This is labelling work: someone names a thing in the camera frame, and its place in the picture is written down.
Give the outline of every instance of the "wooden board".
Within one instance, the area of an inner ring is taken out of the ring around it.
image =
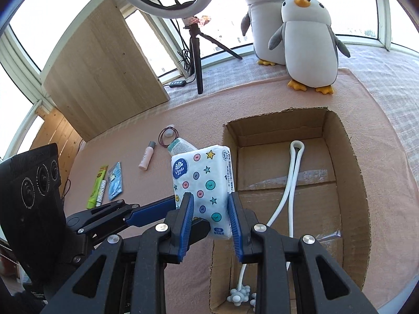
[[[53,109],[45,115],[43,125],[32,143],[31,150],[50,143],[57,144],[58,167],[61,175],[60,195],[63,193],[65,181],[70,174],[81,140],[80,135],[62,113]]]
[[[35,113],[36,113],[39,117],[41,117],[42,119],[45,119],[45,117],[49,114],[49,113],[45,110],[45,108],[44,108],[42,105],[41,105],[41,106],[39,106],[39,107],[36,109]]]
[[[43,85],[85,141],[169,100],[114,0],[74,32]]]

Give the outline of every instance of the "blue gripper pad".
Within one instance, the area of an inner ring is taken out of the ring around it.
[[[176,209],[175,196],[170,196],[157,202],[137,208],[126,220],[128,226],[141,228],[166,217],[167,213]]]
[[[240,224],[238,222],[237,210],[235,207],[232,193],[228,194],[227,209],[228,209],[228,216],[230,217],[231,232],[233,234],[234,251],[238,260],[241,262],[243,258],[243,254],[244,254],[242,232],[240,229]]]
[[[194,215],[194,195],[189,198],[188,205],[185,211],[185,217],[179,232],[179,252],[178,259],[182,261],[188,250],[189,235],[191,233],[192,217]]]

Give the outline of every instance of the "green tube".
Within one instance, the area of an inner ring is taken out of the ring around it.
[[[101,187],[101,182],[105,178],[106,170],[108,169],[107,165],[101,166],[99,169],[99,173],[96,176],[95,184],[93,185],[93,191],[92,194],[89,197],[89,200],[87,201],[87,209],[92,209],[96,206],[96,199],[98,198],[99,189]]]

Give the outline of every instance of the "black camera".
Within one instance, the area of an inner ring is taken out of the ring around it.
[[[61,251],[65,215],[56,143],[0,163],[0,223],[33,283],[50,279]]]

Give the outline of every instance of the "penguin beak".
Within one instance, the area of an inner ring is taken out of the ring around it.
[[[294,3],[297,6],[303,7],[303,8],[308,7],[311,4],[310,1],[308,1],[308,0],[294,0]]]

